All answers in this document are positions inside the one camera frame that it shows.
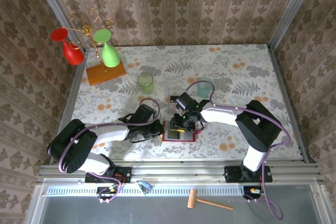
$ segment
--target blue glass cup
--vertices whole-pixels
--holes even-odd
[[[198,81],[209,81],[212,83],[212,80],[208,77],[201,77]],[[197,84],[197,94],[199,97],[202,98],[209,98],[209,95],[212,91],[212,85],[206,82],[199,82]]]

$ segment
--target cable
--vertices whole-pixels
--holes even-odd
[[[125,183],[125,177],[122,176],[121,174],[116,173],[116,174],[115,174],[115,177],[116,177],[118,180],[120,180],[120,182]]]
[[[133,138],[131,138],[130,139],[130,142],[132,143],[132,144],[136,144],[136,143],[141,143],[141,142],[145,142],[145,141],[147,141],[147,140],[150,140],[150,139],[152,139],[152,137],[148,137],[148,138],[145,138],[145,139],[142,139],[142,140],[138,140],[138,141],[132,141],[132,139]]]
[[[201,134],[202,130],[204,129],[204,125],[203,125],[203,123],[201,123],[201,126],[202,126],[202,128],[197,129],[197,130],[194,130],[194,133],[195,133],[195,134]]]
[[[157,115],[153,118],[152,121],[149,121],[149,122],[146,122],[146,123],[101,123],[101,124],[96,124],[96,125],[92,125],[92,126],[89,126],[89,127],[86,127],[84,129],[82,129],[80,132],[78,132],[69,142],[69,144],[67,145],[67,147],[64,149],[60,159],[59,159],[59,162],[58,162],[58,169],[60,170],[60,172],[62,173],[65,173],[65,164],[62,164],[63,163],[63,160],[64,160],[64,157],[65,155],[67,154],[67,152],[69,151],[71,145],[75,142],[75,140],[85,131],[87,130],[90,130],[90,129],[94,129],[96,127],[106,127],[106,126],[116,126],[116,125],[125,125],[125,126],[144,126],[144,125],[148,125],[148,124],[151,124],[153,123],[154,121],[156,121],[157,119],[159,119],[159,115],[160,115],[160,105],[157,101],[155,101],[154,99],[152,98],[145,98],[143,99],[141,102],[140,102],[140,105],[143,103],[143,101],[145,100],[151,100],[153,102],[156,103],[157,107],[158,107],[158,113]]]
[[[284,142],[281,142],[281,143],[279,143],[279,144],[274,144],[274,145],[272,145],[272,146],[269,148],[268,152],[266,153],[264,159],[262,160],[262,165],[261,165],[261,175],[262,175],[262,179],[263,179],[263,181],[262,181],[262,184],[263,184],[263,185],[262,185],[262,186],[263,186],[263,189],[264,189],[265,198],[264,198],[264,199],[260,199],[260,200],[264,200],[264,201],[266,201],[269,210],[271,211],[271,213],[272,213],[278,220],[283,220],[283,218],[284,218],[284,217],[283,217],[284,214],[282,213],[281,208],[280,208],[274,201],[269,200],[268,197],[267,197],[266,188],[265,188],[265,163],[266,163],[266,159],[268,158],[268,156],[269,156],[269,154],[270,154],[270,152],[271,152],[271,150],[272,150],[273,148],[278,147],[278,146],[282,146],[282,145],[286,145],[286,144],[288,144],[288,143],[290,142],[290,135],[289,135],[288,131],[287,131],[287,130],[286,130],[280,123],[278,123],[276,120],[274,120],[273,118],[270,118],[269,116],[266,116],[266,115],[264,115],[264,114],[261,114],[261,113],[259,113],[259,112],[254,111],[254,110],[249,110],[249,109],[244,109],[244,108],[239,108],[239,107],[223,106],[223,105],[217,105],[217,104],[215,104],[215,103],[212,101],[212,96],[213,96],[213,94],[214,94],[214,92],[215,92],[215,86],[214,86],[214,84],[213,84],[212,82],[210,82],[210,81],[195,81],[194,83],[192,83],[192,84],[185,90],[185,92],[188,92],[188,90],[189,90],[193,85],[195,85],[195,84],[197,84],[197,83],[200,83],[200,82],[206,82],[206,83],[209,83],[209,84],[212,86],[212,92],[211,92],[211,94],[210,94],[209,101],[210,101],[210,103],[211,103],[215,108],[221,108],[221,109],[224,109],[224,110],[232,110],[232,111],[233,111],[233,110],[236,110],[236,111],[238,111],[238,110],[239,110],[239,111],[245,111],[245,112],[248,112],[248,113],[251,113],[251,114],[260,116],[260,117],[265,118],[265,119],[267,119],[268,121],[272,122],[272,123],[275,124],[276,126],[278,126],[278,127],[279,127],[279,128],[286,134],[286,136],[287,136],[287,140],[284,141]],[[276,208],[279,209],[280,214],[281,214],[280,217],[276,215],[276,213],[274,212],[274,210],[271,208],[271,205],[270,205],[270,204],[273,204]]]
[[[100,176],[98,174],[95,174],[95,173],[92,173],[92,172],[89,172],[89,174],[91,174],[92,176],[94,177],[97,177],[97,178],[101,178],[101,179],[110,179],[110,180],[114,180],[115,182],[118,183],[118,189],[117,189],[117,192],[112,196],[112,198],[109,199],[109,201],[112,201],[121,191],[121,182],[120,180],[116,179],[116,178],[112,178],[112,177],[103,177],[103,176]],[[98,198],[101,199],[101,195],[106,192],[106,190],[108,189],[108,187],[105,189],[105,190],[102,190],[100,191],[99,193],[99,196]]]

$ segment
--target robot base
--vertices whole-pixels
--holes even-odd
[[[125,178],[125,181],[122,181],[122,183],[130,183],[131,172],[132,172],[131,167],[117,166],[117,167],[114,168],[113,175],[103,174],[103,176],[106,176],[106,177],[111,176],[113,178],[119,179],[118,177],[115,177],[115,174],[120,174],[121,176],[123,176]],[[97,177],[92,176],[90,173],[86,173],[85,183],[113,183],[113,182],[110,179],[101,179],[101,178],[97,178]]]
[[[247,179],[241,174],[240,166],[225,166],[224,167],[224,176],[227,183],[260,183],[261,182],[261,167],[256,170],[252,176]],[[265,182],[272,182],[272,174],[269,166],[265,166]]]

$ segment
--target green cup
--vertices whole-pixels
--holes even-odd
[[[151,94],[154,88],[154,78],[149,73],[143,73],[138,77],[138,84],[144,94]]]
[[[198,81],[209,81],[212,83],[212,80],[208,77],[201,77],[198,79]],[[212,91],[212,86],[210,83],[199,82],[197,84],[197,93],[199,97],[208,98],[211,91]]]
[[[99,43],[104,43],[101,49],[101,57],[103,58],[105,66],[114,68],[119,65],[121,59],[115,47],[106,42],[111,36],[112,33],[109,30],[101,29],[94,34],[94,40]]]

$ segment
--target gray floor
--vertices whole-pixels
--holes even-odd
[[[269,186],[269,197],[283,210],[283,221],[269,212],[265,202],[228,202],[229,198],[202,197],[225,205],[234,211],[196,203],[186,207],[187,197],[119,197],[100,204],[93,197],[49,197],[40,224],[219,224],[219,223],[321,223],[308,186]]]

